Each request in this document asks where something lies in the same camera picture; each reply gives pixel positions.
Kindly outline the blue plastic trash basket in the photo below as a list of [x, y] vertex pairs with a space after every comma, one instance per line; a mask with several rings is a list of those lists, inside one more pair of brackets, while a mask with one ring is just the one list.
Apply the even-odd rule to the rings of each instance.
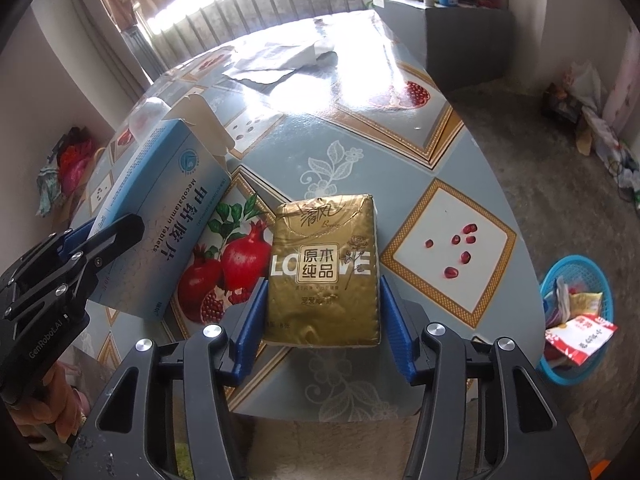
[[539, 286], [544, 306], [544, 356], [538, 368], [559, 386], [587, 379], [617, 330], [611, 287], [589, 258], [560, 259]]

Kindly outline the blue medicine box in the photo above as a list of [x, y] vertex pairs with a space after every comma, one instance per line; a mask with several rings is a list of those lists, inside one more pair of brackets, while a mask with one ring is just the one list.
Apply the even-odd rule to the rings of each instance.
[[144, 230], [141, 240], [100, 270], [90, 300], [160, 320], [230, 182], [226, 167], [185, 122], [160, 122], [122, 170], [94, 220], [92, 234], [126, 214], [139, 216]]

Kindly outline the metal balcony railing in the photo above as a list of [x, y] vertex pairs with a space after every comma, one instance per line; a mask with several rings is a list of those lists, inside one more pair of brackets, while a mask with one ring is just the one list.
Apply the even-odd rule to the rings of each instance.
[[251, 32], [365, 7], [364, 0], [175, 0], [142, 27], [162, 62], [174, 66]]

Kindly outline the fruit pattern tablecloth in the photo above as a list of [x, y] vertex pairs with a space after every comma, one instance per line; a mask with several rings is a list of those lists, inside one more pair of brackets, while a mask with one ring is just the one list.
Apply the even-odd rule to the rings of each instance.
[[[337, 66], [297, 74], [268, 96], [221, 87], [236, 47], [318, 42]], [[277, 206], [368, 193], [381, 271], [435, 321], [481, 342], [514, 339], [532, 362], [544, 315], [532, 260], [502, 189], [460, 116], [408, 50], [370, 11], [255, 32], [157, 79], [167, 104], [198, 94], [235, 146], [231, 183], [186, 268], [192, 285], [160, 321], [89, 304], [78, 346], [109, 370], [134, 343], [189, 337], [258, 277]]]

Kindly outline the yellow snack packet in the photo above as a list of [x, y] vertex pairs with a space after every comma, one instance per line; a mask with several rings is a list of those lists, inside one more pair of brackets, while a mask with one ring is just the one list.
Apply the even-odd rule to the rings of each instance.
[[602, 309], [602, 292], [576, 292], [570, 294], [570, 317], [578, 315], [598, 316]]

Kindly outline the gold tissue pack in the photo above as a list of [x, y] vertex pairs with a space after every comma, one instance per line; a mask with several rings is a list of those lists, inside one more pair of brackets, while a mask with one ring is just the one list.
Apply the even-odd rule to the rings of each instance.
[[287, 347], [377, 346], [379, 279], [371, 195], [279, 206], [272, 226], [264, 341]]

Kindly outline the black box on floor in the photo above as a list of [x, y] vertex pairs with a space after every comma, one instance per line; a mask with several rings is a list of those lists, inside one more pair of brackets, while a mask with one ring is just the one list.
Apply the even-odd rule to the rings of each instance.
[[565, 131], [576, 131], [582, 119], [582, 103], [558, 84], [549, 84], [541, 97], [542, 116]]

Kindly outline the red white snack wrapper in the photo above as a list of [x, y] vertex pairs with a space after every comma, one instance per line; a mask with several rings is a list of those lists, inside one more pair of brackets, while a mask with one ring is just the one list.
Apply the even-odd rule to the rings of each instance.
[[599, 315], [578, 315], [566, 323], [547, 328], [546, 341], [577, 366], [585, 364], [615, 334], [617, 326]]

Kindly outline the grey cabinet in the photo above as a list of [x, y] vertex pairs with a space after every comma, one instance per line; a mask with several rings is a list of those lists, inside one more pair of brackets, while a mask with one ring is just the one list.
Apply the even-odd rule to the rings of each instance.
[[503, 77], [514, 47], [507, 10], [373, 0], [373, 9], [443, 92]]

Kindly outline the white plastic bag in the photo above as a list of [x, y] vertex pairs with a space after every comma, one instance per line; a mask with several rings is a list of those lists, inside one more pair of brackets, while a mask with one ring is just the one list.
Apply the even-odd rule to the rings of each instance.
[[603, 106], [604, 88], [598, 71], [590, 61], [571, 62], [570, 67], [564, 73], [563, 86], [582, 105], [600, 113]]

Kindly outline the white paper tissue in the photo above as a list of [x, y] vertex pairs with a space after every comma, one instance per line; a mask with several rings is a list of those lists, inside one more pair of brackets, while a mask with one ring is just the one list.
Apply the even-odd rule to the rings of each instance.
[[258, 44], [236, 47], [219, 85], [234, 90], [257, 91], [265, 96], [297, 74], [323, 77], [337, 66], [334, 47], [303, 41], [301, 44]]

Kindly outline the pink rolled mat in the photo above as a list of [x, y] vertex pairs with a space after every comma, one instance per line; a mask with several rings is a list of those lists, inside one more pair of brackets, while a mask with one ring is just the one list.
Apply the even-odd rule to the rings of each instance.
[[602, 112], [617, 134], [623, 131], [639, 99], [639, 51], [639, 29], [630, 22], [620, 69]]

